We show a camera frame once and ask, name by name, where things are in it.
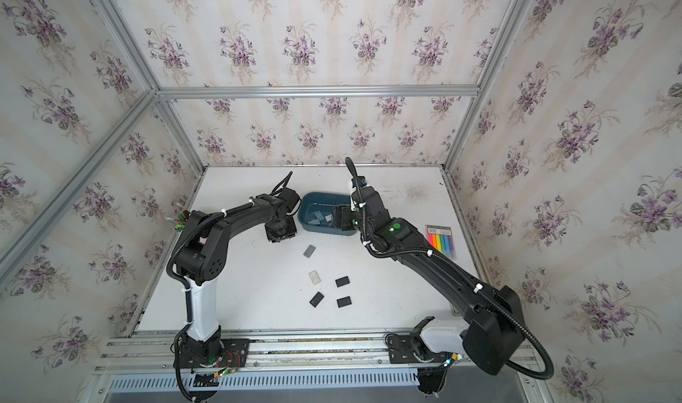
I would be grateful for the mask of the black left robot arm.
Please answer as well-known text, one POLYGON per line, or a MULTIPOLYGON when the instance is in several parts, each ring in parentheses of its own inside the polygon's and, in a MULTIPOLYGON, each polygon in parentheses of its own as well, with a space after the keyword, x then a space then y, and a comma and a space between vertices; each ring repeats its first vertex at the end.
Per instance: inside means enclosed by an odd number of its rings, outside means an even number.
POLYGON ((186 304, 185 325, 172 344, 174 369, 214 367, 223 357, 218 277, 227 266, 229 243, 259 225, 265 227, 271 243, 296 235, 293 215, 301 198, 289 188, 290 180, 287 175, 273 191, 232 209, 184 214, 184 228, 165 266, 166 274, 181 284, 186 304))

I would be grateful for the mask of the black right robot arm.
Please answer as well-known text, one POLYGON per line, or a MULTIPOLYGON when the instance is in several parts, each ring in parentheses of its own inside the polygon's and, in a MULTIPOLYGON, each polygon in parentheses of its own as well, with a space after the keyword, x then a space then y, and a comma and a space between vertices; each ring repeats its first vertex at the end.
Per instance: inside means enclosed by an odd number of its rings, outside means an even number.
POLYGON ((507 366, 547 381, 555 368, 548 351, 529 330, 520 298, 471 275, 447 258, 402 217, 393 217, 379 193, 367 184, 349 157, 350 203, 335 209, 335 227, 360 232, 362 246, 377 259, 392 259, 435 288, 463 316, 459 333, 463 352, 484 372, 495 376, 507 366))

